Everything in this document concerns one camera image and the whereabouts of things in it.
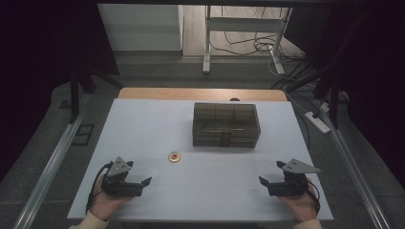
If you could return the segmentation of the black floor plate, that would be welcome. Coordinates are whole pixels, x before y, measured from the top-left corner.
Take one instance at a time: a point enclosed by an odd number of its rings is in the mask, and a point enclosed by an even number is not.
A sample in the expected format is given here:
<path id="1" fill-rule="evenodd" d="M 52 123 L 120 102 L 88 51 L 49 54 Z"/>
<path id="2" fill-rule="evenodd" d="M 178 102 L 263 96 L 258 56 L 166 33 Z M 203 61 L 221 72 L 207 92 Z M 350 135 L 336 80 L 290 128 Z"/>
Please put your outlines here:
<path id="1" fill-rule="evenodd" d="M 87 146 L 93 134 L 94 124 L 81 124 L 74 136 L 72 144 L 74 146 Z"/>

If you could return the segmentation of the white cabinet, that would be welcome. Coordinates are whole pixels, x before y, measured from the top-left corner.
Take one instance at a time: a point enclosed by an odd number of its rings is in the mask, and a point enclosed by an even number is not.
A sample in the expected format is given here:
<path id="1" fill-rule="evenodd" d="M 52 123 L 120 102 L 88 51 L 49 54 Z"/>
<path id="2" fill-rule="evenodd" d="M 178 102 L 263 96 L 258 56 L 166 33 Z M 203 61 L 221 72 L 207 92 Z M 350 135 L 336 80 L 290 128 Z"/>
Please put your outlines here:
<path id="1" fill-rule="evenodd" d="M 180 52 L 181 5 L 98 4 L 114 51 Z"/>

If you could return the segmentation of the smoky transparent storage box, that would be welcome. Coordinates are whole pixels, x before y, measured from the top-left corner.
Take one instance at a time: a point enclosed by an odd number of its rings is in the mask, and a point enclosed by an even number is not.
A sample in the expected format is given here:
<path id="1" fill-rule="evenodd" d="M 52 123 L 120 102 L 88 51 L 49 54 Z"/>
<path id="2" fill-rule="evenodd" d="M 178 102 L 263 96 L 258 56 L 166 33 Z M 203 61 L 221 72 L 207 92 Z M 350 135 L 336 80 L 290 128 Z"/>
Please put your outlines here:
<path id="1" fill-rule="evenodd" d="M 260 134 L 261 127 L 254 104 L 194 104 L 194 146 L 254 148 Z"/>

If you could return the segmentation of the black metal stand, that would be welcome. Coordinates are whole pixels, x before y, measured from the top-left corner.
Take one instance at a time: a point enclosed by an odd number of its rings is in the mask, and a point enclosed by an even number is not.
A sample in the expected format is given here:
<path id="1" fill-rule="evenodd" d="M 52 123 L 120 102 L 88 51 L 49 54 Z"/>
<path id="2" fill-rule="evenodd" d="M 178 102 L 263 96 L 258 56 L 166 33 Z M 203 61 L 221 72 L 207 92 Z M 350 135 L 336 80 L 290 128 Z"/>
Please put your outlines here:
<path id="1" fill-rule="evenodd" d="M 70 84 L 71 84 L 71 119 L 70 122 L 74 123 L 79 116 L 79 95 L 78 95 L 78 86 L 81 86 L 85 94 L 93 94 L 96 91 L 96 84 L 92 79 L 92 76 L 95 75 L 98 78 L 104 80 L 108 84 L 114 86 L 118 90 L 123 88 L 123 85 L 113 79 L 107 73 L 103 73 L 96 68 L 93 68 L 89 65 L 81 65 L 73 67 L 70 75 Z"/>
<path id="2" fill-rule="evenodd" d="M 339 91 L 339 77 L 337 73 L 337 67 L 335 64 L 327 64 L 325 67 L 313 73 L 306 78 L 299 80 L 296 83 L 286 86 L 286 92 L 290 93 L 298 88 L 310 83 L 311 81 L 318 79 L 319 82 L 312 91 L 315 98 L 324 98 L 327 94 L 330 94 L 330 121 L 335 129 L 338 129 L 337 123 L 337 106 L 338 106 L 338 91 Z"/>

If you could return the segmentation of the white metal desk frame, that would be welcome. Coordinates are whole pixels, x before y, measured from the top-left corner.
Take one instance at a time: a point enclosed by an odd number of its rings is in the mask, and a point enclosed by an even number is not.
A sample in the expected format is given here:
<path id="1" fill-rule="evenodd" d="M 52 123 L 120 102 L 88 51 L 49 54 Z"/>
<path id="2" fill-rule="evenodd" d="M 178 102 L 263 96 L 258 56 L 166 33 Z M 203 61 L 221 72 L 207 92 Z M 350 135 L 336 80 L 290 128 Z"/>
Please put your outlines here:
<path id="1" fill-rule="evenodd" d="M 202 72 L 210 73 L 210 33 L 213 31 L 235 32 L 268 32 L 276 35 L 274 44 L 270 48 L 271 60 L 280 75 L 285 75 L 284 67 L 279 56 L 281 40 L 284 36 L 291 8 L 286 8 L 280 19 L 265 18 L 238 18 L 238 17 L 212 17 L 211 7 L 205 7 L 205 42 L 203 52 Z"/>

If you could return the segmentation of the dark curtain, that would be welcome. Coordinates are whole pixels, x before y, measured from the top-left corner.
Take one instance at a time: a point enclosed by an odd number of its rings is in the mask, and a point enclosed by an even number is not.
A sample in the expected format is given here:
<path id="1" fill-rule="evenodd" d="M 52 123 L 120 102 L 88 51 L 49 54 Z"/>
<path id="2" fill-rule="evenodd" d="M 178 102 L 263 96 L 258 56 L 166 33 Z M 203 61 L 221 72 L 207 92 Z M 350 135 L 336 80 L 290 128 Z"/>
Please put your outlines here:
<path id="1" fill-rule="evenodd" d="M 118 75 L 101 0 L 0 0 L 0 181 L 28 144 L 53 89 Z"/>
<path id="2" fill-rule="evenodd" d="M 337 68 L 352 123 L 405 186 L 405 0 L 369 0 L 370 11 Z M 324 67 L 354 16 L 348 9 L 292 11 L 285 38 Z"/>

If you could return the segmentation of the person's left hand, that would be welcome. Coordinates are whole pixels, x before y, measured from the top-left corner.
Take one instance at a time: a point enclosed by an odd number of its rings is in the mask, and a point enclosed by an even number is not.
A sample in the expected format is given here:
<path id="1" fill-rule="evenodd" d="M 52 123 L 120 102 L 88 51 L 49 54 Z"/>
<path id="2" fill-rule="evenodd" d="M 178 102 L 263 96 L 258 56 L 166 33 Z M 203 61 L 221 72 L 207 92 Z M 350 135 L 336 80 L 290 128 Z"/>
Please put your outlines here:
<path id="1" fill-rule="evenodd" d="M 109 218 L 124 203 L 132 200 L 131 197 L 111 197 L 101 188 L 103 177 L 100 177 L 94 189 L 93 200 L 90 207 L 90 213 L 96 218 L 108 221 Z"/>

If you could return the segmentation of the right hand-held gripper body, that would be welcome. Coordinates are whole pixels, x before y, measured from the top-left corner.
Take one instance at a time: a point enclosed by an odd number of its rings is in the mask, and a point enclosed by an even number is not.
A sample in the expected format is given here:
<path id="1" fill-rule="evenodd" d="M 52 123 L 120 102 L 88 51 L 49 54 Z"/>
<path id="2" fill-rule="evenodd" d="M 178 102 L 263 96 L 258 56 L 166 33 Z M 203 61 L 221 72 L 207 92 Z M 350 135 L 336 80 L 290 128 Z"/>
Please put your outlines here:
<path id="1" fill-rule="evenodd" d="M 307 163 L 295 158 L 286 163 L 286 165 L 281 170 L 284 174 L 284 181 L 270 183 L 270 187 L 267 189 L 271 196 L 301 196 L 309 188 L 307 174 L 321 172 L 319 168 L 308 165 Z"/>

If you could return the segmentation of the white power strip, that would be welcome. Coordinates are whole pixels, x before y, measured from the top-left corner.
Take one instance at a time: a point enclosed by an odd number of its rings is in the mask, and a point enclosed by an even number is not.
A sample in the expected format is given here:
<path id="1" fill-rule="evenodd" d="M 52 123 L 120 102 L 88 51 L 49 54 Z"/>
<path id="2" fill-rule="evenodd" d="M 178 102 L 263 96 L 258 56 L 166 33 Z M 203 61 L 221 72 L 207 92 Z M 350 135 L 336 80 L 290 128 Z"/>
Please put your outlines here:
<path id="1" fill-rule="evenodd" d="M 305 113 L 307 120 L 322 134 L 330 132 L 330 128 L 313 112 Z"/>

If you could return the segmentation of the aluminium floor rail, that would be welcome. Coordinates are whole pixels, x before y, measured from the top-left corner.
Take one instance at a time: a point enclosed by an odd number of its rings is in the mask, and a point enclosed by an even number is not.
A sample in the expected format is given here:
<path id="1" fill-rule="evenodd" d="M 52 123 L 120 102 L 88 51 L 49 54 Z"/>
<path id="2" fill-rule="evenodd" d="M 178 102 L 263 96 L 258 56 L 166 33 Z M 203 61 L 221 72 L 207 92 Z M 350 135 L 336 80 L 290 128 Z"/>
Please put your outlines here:
<path id="1" fill-rule="evenodd" d="M 358 165 L 356 164 L 352 152 L 343 136 L 340 134 L 339 130 L 334 127 L 331 123 L 328 114 L 324 109 L 321 110 L 320 116 L 323 118 L 325 123 L 330 127 L 330 134 L 336 148 L 342 157 L 342 160 L 350 174 L 353 184 L 362 198 L 362 201 L 369 213 L 369 216 L 374 224 L 375 229 L 391 229 L 389 223 L 387 222 L 384 213 L 381 209 L 379 202 L 377 201 L 373 191 L 371 190 L 369 184 L 361 173 Z"/>
<path id="2" fill-rule="evenodd" d="M 65 155 L 72 144 L 75 134 L 80 126 L 88 106 L 92 100 L 91 94 L 84 94 L 79 102 L 77 117 L 72 123 L 69 123 L 65 128 L 62 137 L 59 139 L 53 153 L 46 164 L 41 176 L 36 182 L 25 206 L 23 207 L 19 217 L 17 218 L 12 229 L 30 229 L 32 223 L 53 183 L 53 180 L 59 170 L 59 167 L 64 160 Z"/>

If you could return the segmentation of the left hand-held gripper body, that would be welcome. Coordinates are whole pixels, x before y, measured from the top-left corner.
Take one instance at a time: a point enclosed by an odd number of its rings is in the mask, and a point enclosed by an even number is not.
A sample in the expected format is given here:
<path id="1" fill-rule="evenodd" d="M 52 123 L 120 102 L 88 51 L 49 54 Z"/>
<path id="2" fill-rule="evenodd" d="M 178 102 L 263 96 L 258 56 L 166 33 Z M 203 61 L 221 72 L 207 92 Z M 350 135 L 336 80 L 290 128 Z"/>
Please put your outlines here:
<path id="1" fill-rule="evenodd" d="M 104 175 L 102 190 L 112 197 L 140 197 L 143 190 L 141 184 L 125 181 L 130 170 L 126 161 L 118 156 Z"/>

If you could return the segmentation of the person's right hand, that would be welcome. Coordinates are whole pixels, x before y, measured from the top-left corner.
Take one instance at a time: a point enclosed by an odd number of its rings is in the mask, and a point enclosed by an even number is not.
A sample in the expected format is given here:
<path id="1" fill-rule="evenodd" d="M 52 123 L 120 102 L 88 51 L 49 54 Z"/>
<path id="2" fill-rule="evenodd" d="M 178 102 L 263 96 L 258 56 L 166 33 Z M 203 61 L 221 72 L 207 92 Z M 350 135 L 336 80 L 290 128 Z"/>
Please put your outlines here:
<path id="1" fill-rule="evenodd" d="M 299 223 L 316 219 L 315 201 L 312 196 L 315 195 L 311 185 L 308 188 L 309 194 L 304 193 L 296 197 L 280 197 L 280 200 L 289 208 Z"/>

